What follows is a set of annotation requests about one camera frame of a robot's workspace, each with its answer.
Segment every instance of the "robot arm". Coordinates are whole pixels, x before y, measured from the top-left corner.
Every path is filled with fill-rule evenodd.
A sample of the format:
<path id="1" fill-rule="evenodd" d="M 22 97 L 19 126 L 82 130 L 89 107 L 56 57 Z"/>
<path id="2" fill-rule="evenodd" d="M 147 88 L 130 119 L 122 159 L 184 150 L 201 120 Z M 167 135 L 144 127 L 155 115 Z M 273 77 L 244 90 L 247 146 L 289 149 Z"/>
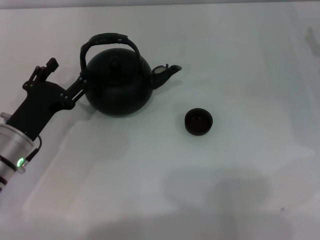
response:
<path id="1" fill-rule="evenodd" d="M 2 113 L 5 124 L 0 124 L 0 192 L 15 172 L 23 173 L 24 167 L 38 153 L 42 145 L 39 136 L 52 116 L 60 110 L 71 110 L 86 93 L 84 74 L 67 89 L 47 81 L 58 68 L 51 58 L 46 66 L 37 66 L 30 79 L 23 84 L 27 97 L 13 115 Z M 40 146 L 34 148 L 36 138 Z"/>

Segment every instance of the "green led light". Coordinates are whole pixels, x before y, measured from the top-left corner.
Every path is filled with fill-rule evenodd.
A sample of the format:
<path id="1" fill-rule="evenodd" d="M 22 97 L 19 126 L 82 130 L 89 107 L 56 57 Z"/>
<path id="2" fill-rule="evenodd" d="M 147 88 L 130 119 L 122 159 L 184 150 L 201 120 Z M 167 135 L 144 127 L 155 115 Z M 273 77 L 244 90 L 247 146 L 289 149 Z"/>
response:
<path id="1" fill-rule="evenodd" d="M 19 161 L 16 163 L 16 166 L 17 166 L 17 167 L 21 167 L 22 164 L 24 163 L 24 161 L 25 161 L 25 159 L 24 159 L 23 157 L 20 158 Z"/>

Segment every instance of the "kettle body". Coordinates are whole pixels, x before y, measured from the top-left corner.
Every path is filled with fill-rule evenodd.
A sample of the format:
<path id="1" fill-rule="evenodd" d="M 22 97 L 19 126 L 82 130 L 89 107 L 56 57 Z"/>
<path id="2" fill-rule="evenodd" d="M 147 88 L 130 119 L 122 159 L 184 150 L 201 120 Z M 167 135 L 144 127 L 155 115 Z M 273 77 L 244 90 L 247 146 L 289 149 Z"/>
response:
<path id="1" fill-rule="evenodd" d="M 134 50 L 111 48 L 98 53 L 88 65 L 81 64 L 80 74 L 88 79 L 85 95 L 94 108 L 106 115 L 123 116 L 136 112 L 148 102 L 154 89 L 182 69 L 177 65 L 166 65 L 152 70 L 134 43 L 121 34 L 96 35 L 88 45 L 100 43 L 127 44 Z M 80 63 L 85 61 L 83 51 L 91 47 L 88 45 L 81 48 Z"/>

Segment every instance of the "kettle spout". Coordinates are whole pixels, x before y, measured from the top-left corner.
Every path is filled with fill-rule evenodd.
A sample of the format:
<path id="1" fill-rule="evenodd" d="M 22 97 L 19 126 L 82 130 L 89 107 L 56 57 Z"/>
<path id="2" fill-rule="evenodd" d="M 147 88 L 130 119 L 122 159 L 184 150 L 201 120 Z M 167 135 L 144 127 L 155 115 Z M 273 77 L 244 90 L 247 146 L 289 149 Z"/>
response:
<path id="1" fill-rule="evenodd" d="M 157 66 L 152 70 L 151 89 L 155 90 L 161 87 L 173 74 L 179 72 L 181 69 L 182 67 L 178 65 L 172 65 L 171 67 L 169 67 L 168 64 L 165 66 Z"/>

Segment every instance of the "kettle handle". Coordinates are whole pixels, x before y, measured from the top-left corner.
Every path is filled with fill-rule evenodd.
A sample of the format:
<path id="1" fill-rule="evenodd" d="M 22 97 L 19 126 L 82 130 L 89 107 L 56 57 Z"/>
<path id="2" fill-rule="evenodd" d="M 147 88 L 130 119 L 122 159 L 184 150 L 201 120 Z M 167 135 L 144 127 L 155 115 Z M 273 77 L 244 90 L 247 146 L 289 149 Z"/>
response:
<path id="1" fill-rule="evenodd" d="M 80 67 L 81 67 L 82 73 L 87 71 L 86 55 L 87 55 L 88 50 L 92 46 L 105 45 L 105 44 L 125 44 L 125 45 L 130 46 L 135 51 L 136 57 L 138 59 L 139 67 L 141 69 L 143 68 L 143 61 L 142 61 L 142 57 L 140 55 L 140 52 L 139 52 L 137 46 L 132 41 L 130 41 L 128 39 L 128 36 L 122 35 L 119 33 L 102 33 L 102 34 L 98 34 L 98 35 L 91 37 L 90 40 L 81 47 Z"/>

